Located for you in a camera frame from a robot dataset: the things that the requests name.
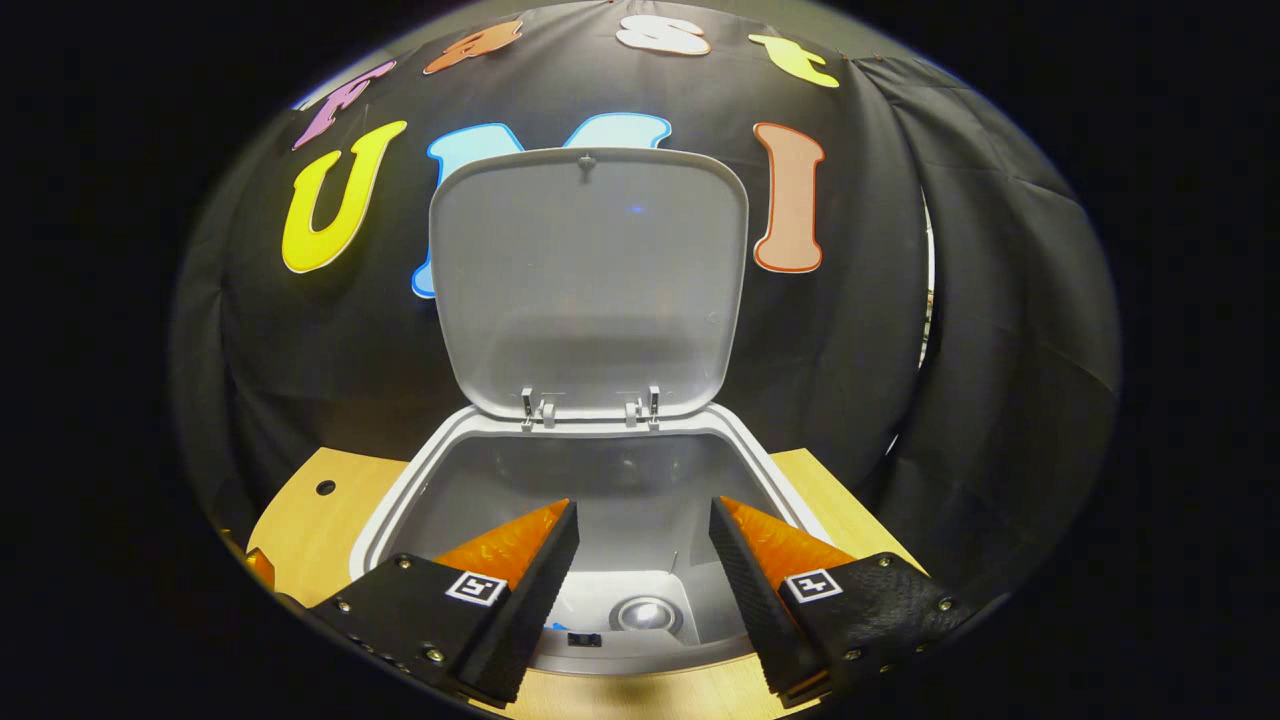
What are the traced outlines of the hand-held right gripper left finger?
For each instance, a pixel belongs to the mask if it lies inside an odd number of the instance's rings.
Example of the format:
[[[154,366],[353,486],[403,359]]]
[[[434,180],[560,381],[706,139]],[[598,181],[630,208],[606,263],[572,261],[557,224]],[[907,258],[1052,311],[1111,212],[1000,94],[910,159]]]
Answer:
[[[504,707],[577,547],[577,506],[562,498],[435,559],[393,553],[307,612],[420,685]]]

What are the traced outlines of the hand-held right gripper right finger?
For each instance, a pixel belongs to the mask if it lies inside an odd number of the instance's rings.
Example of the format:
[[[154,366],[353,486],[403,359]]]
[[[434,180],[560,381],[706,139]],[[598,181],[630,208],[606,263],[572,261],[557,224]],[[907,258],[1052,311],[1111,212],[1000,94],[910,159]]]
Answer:
[[[727,496],[712,501],[708,534],[786,707],[897,676],[977,623],[974,603],[905,557],[847,553]]]

